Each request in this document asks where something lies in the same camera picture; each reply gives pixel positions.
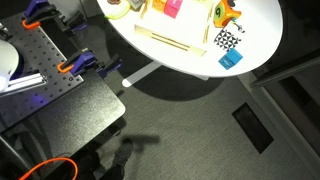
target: white round table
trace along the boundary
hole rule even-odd
[[[107,14],[107,0],[98,0],[98,3],[104,14]],[[161,65],[207,79],[236,76],[264,64],[276,51],[282,36],[283,21],[279,2],[237,0],[235,3],[236,8],[242,12],[237,22],[244,27],[246,33],[242,42],[236,47],[243,55],[243,59],[228,70],[218,62],[224,54],[217,53],[219,47],[214,45],[212,39],[208,41],[210,43],[208,51],[199,56],[137,34],[134,24],[139,20],[139,12],[130,10],[124,17],[110,20],[111,25],[129,44],[154,61],[125,79],[123,85],[126,87],[132,85]]]

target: yellow toy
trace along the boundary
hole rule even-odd
[[[164,13],[164,7],[166,6],[167,0],[153,0],[152,7],[162,13]]]
[[[111,4],[109,1],[105,3],[105,17],[108,19],[119,19],[126,15],[130,10],[130,3],[127,0],[122,0],[118,4]]]
[[[232,19],[237,19],[241,16],[241,11],[233,10],[228,3],[228,0],[221,0],[214,10],[213,23],[217,28],[225,27]]]

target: pink block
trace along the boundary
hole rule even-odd
[[[176,18],[181,7],[182,0],[168,0],[164,7],[164,14]]]

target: table leg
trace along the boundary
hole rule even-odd
[[[197,78],[199,79],[202,79],[204,81],[208,81],[209,77],[206,77],[206,76],[196,76]]]
[[[130,75],[126,79],[124,79],[122,81],[122,85],[124,87],[130,87],[131,85],[138,82],[140,79],[142,79],[146,75],[150,74],[151,72],[153,72],[154,70],[156,70],[160,66],[161,66],[161,64],[153,61],[150,64],[148,64],[145,67],[138,70],[137,72],[133,73],[132,75]]]

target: toy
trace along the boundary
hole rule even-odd
[[[164,14],[176,18],[180,7],[182,4],[182,0],[168,0],[164,7]]]
[[[217,28],[225,27],[229,21],[235,20],[241,16],[241,11],[233,10],[228,0],[221,0],[214,11],[214,25]]]
[[[220,60],[219,63],[226,69],[230,69],[243,58],[243,56],[234,48],[230,49]]]
[[[166,6],[167,0],[153,0],[152,8],[160,11],[161,13],[164,12],[164,7]]]
[[[106,0],[108,3],[105,3],[104,14],[108,19],[119,19],[126,15],[130,10],[130,3],[127,0],[118,1],[118,0]]]
[[[231,20],[231,23],[238,27],[238,31],[239,31],[239,32],[245,33],[245,30],[243,30],[243,28],[242,28],[241,25],[239,25],[239,24],[236,23],[236,20],[235,20],[234,18]]]
[[[138,9],[143,3],[144,0],[128,0],[133,9]]]

